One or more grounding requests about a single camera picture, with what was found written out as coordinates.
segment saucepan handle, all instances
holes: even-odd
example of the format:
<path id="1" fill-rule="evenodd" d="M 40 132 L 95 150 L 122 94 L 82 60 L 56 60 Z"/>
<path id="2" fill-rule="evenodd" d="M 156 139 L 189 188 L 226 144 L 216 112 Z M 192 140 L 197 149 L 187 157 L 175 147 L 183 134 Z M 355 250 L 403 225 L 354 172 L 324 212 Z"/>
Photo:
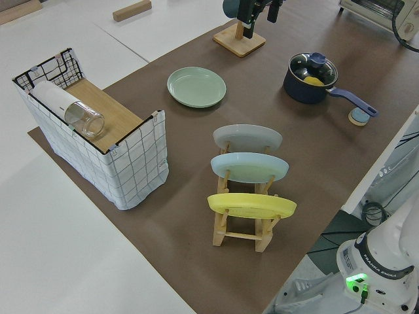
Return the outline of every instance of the saucepan handle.
<path id="1" fill-rule="evenodd" d="M 333 97 L 343 97 L 353 103 L 356 107 L 360 108 L 362 111 L 367 113 L 369 116 L 378 116 L 378 111 L 372 106 L 368 105 L 361 98 L 355 94 L 342 90 L 340 88 L 332 87 L 330 90 L 327 90 L 330 96 Z"/>

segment brown table mat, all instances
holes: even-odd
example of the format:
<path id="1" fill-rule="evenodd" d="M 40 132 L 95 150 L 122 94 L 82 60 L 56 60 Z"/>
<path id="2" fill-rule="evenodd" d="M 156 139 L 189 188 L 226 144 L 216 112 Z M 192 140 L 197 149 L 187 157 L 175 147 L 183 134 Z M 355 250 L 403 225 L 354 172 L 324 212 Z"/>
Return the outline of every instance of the brown table mat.
<path id="1" fill-rule="evenodd" d="M 39 128 L 29 134 L 197 313 L 254 314 L 268 305 L 416 107 L 418 55 L 355 15 L 338 15 L 335 0 L 287 1 L 277 24 L 261 14 L 255 32 L 266 44 L 245 58 L 212 41 L 224 28 L 105 90 L 138 116 L 166 111 L 170 174 L 136 208 L 119 211 L 54 155 Z M 317 105 L 292 100 L 282 82 L 289 58 L 300 52 L 324 53 L 338 68 L 337 86 L 376 107 L 380 116 L 357 127 L 347 118 L 354 106 L 343 99 L 328 97 Z M 169 75 L 188 66 L 223 77 L 227 94 L 220 104 L 192 109 L 171 97 Z M 283 135 L 274 155 L 290 170 L 270 193 L 298 205 L 275 227 L 264 253 L 256 253 L 250 240 L 225 238 L 221 247 L 211 245 L 214 214 L 206 198 L 216 193 L 210 160 L 219 153 L 212 132 L 228 124 L 258 124 Z M 232 224 L 238 231 L 253 229 L 253 222 Z"/>

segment white cylinder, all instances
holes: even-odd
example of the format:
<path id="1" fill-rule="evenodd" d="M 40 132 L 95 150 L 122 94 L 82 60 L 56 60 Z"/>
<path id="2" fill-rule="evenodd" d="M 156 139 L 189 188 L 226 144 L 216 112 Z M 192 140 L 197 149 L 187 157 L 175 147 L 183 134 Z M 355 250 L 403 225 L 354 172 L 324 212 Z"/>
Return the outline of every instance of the white cylinder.
<path id="1" fill-rule="evenodd" d="M 79 133 L 93 137 L 102 131 L 104 117 L 53 82 L 44 80 L 31 93 Z"/>

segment green plate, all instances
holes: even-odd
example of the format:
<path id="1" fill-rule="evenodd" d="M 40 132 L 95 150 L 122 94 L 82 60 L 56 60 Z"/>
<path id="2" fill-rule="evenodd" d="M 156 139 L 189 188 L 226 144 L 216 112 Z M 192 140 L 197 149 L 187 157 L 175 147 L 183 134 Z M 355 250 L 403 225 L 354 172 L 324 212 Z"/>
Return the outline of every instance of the green plate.
<path id="1" fill-rule="evenodd" d="M 206 108 L 220 102 L 225 95 L 224 80 L 202 67 L 184 67 L 173 72 L 168 89 L 174 99 L 193 108 Z"/>

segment wooden board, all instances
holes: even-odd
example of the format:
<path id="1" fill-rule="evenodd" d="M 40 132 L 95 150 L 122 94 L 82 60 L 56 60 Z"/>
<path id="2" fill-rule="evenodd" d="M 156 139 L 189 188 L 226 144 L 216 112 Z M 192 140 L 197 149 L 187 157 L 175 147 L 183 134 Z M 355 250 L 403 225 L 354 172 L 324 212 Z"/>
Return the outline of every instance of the wooden board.
<path id="1" fill-rule="evenodd" d="M 236 30 L 237 24 L 234 24 L 233 26 L 215 34 L 213 36 L 213 40 L 241 58 L 263 46 L 266 42 L 265 38 L 256 33 L 253 33 L 253 37 L 251 39 L 245 37 L 237 39 Z"/>
<path id="2" fill-rule="evenodd" d="M 117 22 L 126 20 L 134 15 L 142 13 L 144 11 L 151 9 L 151 1 L 150 0 L 142 0 L 138 3 L 134 3 L 126 8 L 120 9 L 112 13 L 113 19 Z"/>
<path id="3" fill-rule="evenodd" d="M 85 78 L 65 89 L 105 118 L 104 130 L 88 139 L 106 153 L 109 147 L 137 128 L 143 120 Z"/>
<path id="4" fill-rule="evenodd" d="M 39 0 L 31 0 L 22 3 L 21 5 L 16 5 L 15 7 L 0 12 L 0 25 L 41 9 L 42 4 Z"/>

